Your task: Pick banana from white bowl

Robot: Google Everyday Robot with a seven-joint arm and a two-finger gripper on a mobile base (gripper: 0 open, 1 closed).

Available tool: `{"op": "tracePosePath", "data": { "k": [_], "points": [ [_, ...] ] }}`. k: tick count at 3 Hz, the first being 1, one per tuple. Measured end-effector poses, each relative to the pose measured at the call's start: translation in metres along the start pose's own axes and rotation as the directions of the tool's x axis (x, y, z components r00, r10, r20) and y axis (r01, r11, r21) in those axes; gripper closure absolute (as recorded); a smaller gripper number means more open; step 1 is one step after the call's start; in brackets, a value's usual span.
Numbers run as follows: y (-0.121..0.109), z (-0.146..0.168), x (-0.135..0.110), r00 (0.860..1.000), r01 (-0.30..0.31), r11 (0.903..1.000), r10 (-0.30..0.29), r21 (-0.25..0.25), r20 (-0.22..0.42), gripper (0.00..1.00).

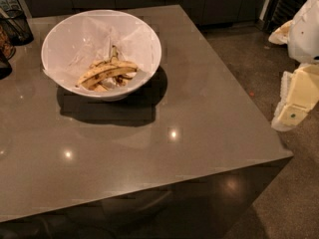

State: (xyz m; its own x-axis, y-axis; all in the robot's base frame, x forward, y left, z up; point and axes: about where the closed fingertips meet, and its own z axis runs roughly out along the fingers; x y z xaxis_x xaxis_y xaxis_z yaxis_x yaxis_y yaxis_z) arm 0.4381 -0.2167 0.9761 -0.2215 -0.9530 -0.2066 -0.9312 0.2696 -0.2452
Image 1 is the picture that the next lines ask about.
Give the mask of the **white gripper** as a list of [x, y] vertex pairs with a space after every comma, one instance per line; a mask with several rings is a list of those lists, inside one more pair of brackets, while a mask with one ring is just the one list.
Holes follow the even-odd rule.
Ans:
[[301, 64], [293, 73], [284, 72], [280, 102], [271, 127], [289, 131], [297, 127], [319, 102], [319, 0], [307, 0], [292, 20], [273, 31], [268, 41], [287, 45], [290, 58]]

